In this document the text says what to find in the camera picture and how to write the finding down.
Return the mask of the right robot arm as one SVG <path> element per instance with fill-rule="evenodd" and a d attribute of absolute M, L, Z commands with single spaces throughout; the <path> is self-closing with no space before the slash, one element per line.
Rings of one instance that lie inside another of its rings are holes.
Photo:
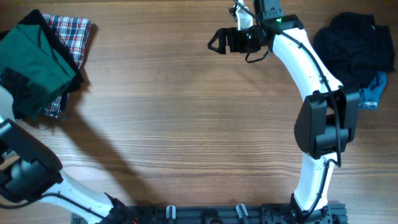
<path fill-rule="evenodd" d="M 251 12 L 235 1 L 229 13 L 237 27 L 218 29 L 208 48 L 249 56 L 267 47 L 290 73 L 303 101 L 294 125 L 303 156 L 298 186 L 281 216 L 287 223 L 321 222 L 331 216 L 327 193 L 333 170 L 341 167 L 341 155 L 355 136 L 359 94 L 331 74 L 295 14 L 284 15 L 279 1 L 253 6 Z"/>

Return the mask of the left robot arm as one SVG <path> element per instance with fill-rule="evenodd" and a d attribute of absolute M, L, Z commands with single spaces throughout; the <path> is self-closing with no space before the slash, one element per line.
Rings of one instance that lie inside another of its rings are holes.
<path fill-rule="evenodd" d="M 1 169 L 1 208 L 13 210 L 36 202 L 68 210 L 87 223 L 136 223 L 130 209 L 104 192 L 96 192 L 69 176 L 60 159 L 14 118 L 12 95 L 1 89 L 1 162 L 18 159 Z"/>

